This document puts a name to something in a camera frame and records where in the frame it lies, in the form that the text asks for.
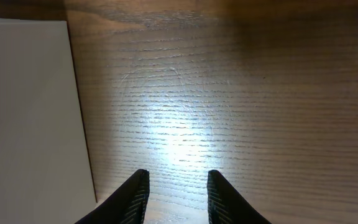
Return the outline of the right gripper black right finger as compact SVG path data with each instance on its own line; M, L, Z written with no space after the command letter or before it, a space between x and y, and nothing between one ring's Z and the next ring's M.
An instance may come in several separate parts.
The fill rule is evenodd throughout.
M218 170L208 172L209 224L270 224Z

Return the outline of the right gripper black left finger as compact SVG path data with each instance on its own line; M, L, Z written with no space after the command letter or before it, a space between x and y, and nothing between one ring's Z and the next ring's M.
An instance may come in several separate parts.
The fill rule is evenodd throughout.
M75 224L143 224L149 194L149 171L139 169Z

